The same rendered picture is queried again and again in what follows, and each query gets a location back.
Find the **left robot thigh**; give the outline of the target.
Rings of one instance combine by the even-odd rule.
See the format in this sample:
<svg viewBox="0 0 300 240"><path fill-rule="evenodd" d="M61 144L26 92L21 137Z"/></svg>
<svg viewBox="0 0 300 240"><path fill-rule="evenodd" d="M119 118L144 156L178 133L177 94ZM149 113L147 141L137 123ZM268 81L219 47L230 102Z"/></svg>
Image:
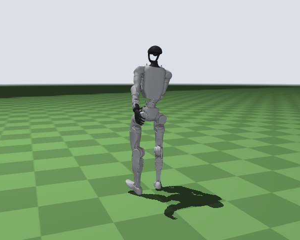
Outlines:
<svg viewBox="0 0 300 240"><path fill-rule="evenodd" d="M142 111L140 112L140 114L143 118L146 117L145 112ZM144 121L144 119L142 120ZM130 145L131 145L132 152L135 149L140 150L140 158L142 158L145 155L145 150L142 147L140 147L141 134L142 134L141 131L142 131L141 125L136 123L135 115L133 115L131 118L130 131L129 131Z"/></svg>

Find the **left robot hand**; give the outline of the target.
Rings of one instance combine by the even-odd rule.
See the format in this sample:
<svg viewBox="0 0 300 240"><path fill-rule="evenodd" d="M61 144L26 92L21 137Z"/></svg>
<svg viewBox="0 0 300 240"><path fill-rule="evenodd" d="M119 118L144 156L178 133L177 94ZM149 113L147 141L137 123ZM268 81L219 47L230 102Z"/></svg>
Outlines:
<svg viewBox="0 0 300 240"><path fill-rule="evenodd" d="M140 114L140 107L139 107L139 104L135 103L135 108L133 108L133 112L134 112L134 117L135 117L135 121L137 124L141 125L144 124L143 122L145 122L145 118L143 118ZM142 120L142 119L144 120ZM141 122L142 121L142 122Z"/></svg>

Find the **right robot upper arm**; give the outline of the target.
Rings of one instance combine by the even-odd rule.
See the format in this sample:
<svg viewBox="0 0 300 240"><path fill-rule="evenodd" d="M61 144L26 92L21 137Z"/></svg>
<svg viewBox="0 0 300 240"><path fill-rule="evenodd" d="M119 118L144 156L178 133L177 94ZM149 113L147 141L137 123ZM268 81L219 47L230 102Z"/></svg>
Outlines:
<svg viewBox="0 0 300 240"><path fill-rule="evenodd" d="M161 96L165 95L170 79L172 78L172 73L169 70L165 69L165 72L166 74L165 74L164 88Z"/></svg>

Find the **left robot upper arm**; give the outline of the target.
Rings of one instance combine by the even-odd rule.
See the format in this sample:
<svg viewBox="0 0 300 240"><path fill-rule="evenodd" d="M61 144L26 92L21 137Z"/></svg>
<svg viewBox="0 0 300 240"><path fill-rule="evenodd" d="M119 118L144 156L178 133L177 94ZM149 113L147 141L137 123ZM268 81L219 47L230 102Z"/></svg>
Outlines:
<svg viewBox="0 0 300 240"><path fill-rule="evenodd" d="M144 66L138 66L133 72L134 73L133 82L134 82L134 86L136 87L136 91L138 93L141 92L140 86L141 86L142 74L144 73L144 70L145 70Z"/></svg>

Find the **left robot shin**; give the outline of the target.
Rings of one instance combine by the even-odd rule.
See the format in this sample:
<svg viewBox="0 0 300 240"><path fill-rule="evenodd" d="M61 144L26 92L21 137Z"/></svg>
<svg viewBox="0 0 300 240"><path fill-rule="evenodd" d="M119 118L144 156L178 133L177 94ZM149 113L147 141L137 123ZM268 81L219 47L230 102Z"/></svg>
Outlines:
<svg viewBox="0 0 300 240"><path fill-rule="evenodd" d="M141 158L141 151L136 148L132 152L132 171L134 178L134 186L138 187L141 183L141 173L143 171L144 159Z"/></svg>

